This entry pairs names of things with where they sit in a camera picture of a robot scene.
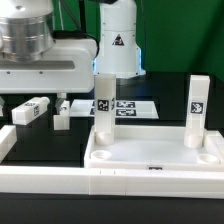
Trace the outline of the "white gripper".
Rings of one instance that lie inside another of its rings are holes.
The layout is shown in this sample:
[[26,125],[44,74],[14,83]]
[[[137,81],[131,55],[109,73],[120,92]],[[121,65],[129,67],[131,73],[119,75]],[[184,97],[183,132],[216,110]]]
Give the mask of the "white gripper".
[[[35,62],[17,63],[0,59],[0,93],[58,93],[57,113],[66,93],[86,93],[93,88],[93,60],[97,46],[92,39],[57,40]],[[0,96],[0,117],[5,101]]]

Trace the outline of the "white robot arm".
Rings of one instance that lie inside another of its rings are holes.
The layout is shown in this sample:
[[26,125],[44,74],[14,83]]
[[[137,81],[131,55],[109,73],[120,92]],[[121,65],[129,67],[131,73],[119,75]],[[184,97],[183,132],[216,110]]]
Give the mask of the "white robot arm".
[[95,74],[144,75],[133,0],[100,4],[101,39],[53,28],[52,0],[0,0],[0,94],[87,93]]

